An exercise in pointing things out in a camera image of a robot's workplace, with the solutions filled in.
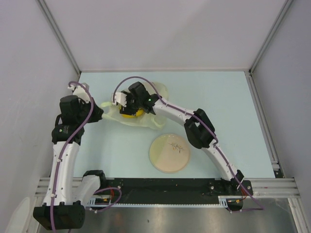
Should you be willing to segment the yellow fake bell pepper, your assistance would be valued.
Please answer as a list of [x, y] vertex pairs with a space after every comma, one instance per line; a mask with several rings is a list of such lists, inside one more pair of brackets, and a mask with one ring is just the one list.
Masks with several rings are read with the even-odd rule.
[[142, 109], [139, 109], [135, 114], [133, 115], [127, 115], [127, 114], [121, 114], [124, 118], [137, 118], [141, 115], [144, 115], [144, 111]]

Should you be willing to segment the yellow-green plastic bag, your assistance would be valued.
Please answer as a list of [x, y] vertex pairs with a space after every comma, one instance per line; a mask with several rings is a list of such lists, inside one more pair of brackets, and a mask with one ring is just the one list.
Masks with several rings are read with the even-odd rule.
[[[146, 90], [150, 94], [155, 94], [156, 92], [147, 82], [142, 83]], [[156, 90], [159, 92], [160, 96], [167, 99], [169, 98], [169, 92], [167, 87], [158, 82], [152, 82]], [[147, 114], [143, 110], [138, 110], [136, 116], [125, 116], [120, 114], [119, 107], [112, 105], [112, 101], [103, 102], [101, 108], [107, 109], [106, 113], [102, 114], [103, 119], [117, 121], [119, 123], [135, 126], [135, 127], [148, 127], [154, 130], [163, 129], [167, 123], [167, 118], [164, 116]]]

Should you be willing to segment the cream plate with branch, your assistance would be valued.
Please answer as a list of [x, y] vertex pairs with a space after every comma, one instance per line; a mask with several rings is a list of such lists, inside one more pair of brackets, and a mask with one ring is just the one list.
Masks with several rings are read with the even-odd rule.
[[189, 142], [177, 134], [163, 134], [157, 137], [149, 148], [151, 164], [163, 173], [177, 173], [189, 163], [191, 156]]

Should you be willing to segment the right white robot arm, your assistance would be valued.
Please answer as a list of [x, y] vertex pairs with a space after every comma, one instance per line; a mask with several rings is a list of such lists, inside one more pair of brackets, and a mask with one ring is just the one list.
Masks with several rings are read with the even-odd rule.
[[147, 114], [166, 117], [183, 126], [188, 142], [202, 150], [218, 169], [225, 191], [235, 195], [241, 190], [244, 175], [229, 162], [221, 150], [215, 128], [204, 110], [183, 109], [160, 96], [157, 90], [150, 94], [141, 82], [132, 84], [128, 91], [114, 91], [112, 100], [114, 105], [121, 107], [121, 114], [132, 116], [137, 110], [143, 110]]

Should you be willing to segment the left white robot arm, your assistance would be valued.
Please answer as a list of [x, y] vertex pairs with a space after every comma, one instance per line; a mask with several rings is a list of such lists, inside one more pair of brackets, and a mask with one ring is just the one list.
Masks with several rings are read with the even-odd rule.
[[102, 170], [86, 171], [78, 188], [72, 188], [74, 165], [85, 132], [84, 125], [101, 120], [103, 109], [93, 101], [83, 100], [76, 95], [61, 98], [59, 105], [61, 113], [52, 131], [53, 164], [50, 182], [43, 204], [33, 211], [35, 220], [48, 231], [81, 228], [91, 196], [107, 190]]

